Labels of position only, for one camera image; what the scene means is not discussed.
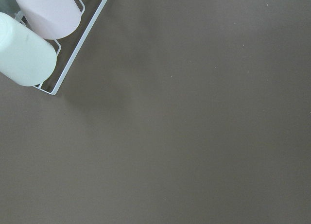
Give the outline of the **white plastic cup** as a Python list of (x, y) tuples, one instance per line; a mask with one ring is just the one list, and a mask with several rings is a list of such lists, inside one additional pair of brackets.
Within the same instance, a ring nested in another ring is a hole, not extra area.
[(54, 47), (11, 16), (0, 14), (0, 72), (21, 86), (46, 81), (57, 62)]

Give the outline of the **pink plastic cup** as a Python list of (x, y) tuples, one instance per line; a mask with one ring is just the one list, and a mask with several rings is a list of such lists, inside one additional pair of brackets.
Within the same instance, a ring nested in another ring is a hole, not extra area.
[(82, 12), (75, 0), (16, 0), (31, 29), (43, 39), (61, 39), (73, 33)]

